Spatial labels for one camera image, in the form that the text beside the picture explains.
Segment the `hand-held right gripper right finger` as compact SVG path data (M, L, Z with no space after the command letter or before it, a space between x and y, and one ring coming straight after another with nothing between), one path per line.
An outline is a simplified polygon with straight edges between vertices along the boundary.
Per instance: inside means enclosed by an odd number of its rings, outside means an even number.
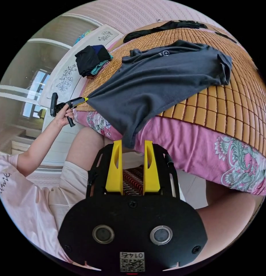
M160 182L156 158L152 141L145 140L144 143L144 171L143 171L143 192L158 193Z

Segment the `person's left hand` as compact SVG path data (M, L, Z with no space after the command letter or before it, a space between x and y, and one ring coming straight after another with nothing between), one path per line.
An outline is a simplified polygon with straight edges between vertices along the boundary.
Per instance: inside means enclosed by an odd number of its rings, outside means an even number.
M69 124L69 118L74 120L73 110L70 109L68 104L65 104L63 108L57 113L54 120L56 121L56 124L62 128Z

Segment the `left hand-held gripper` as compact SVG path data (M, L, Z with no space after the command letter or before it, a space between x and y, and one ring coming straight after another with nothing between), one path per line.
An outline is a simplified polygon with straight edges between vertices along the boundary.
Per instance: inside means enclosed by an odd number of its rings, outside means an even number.
M70 101L68 101L68 102L66 102L66 103L57 104L57 105L56 105L56 115L57 115L57 113L63 108L63 106L64 106L65 104L68 104L69 107L70 107L70 109L74 110L77 106L79 106L79 105L81 105L81 104L83 104L83 103L85 103L85 102L87 102L87 101L88 101L88 98L87 98L87 97L79 97L79 98L70 100ZM68 119L68 122L69 122L69 125L70 125L71 127L73 127L73 126L75 125L75 124L73 123L73 120L70 119L70 118Z

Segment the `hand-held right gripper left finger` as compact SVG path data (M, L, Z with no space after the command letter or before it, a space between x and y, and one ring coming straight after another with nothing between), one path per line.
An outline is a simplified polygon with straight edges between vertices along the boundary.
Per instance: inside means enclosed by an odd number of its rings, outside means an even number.
M113 143L105 188L108 193L123 192L122 140Z

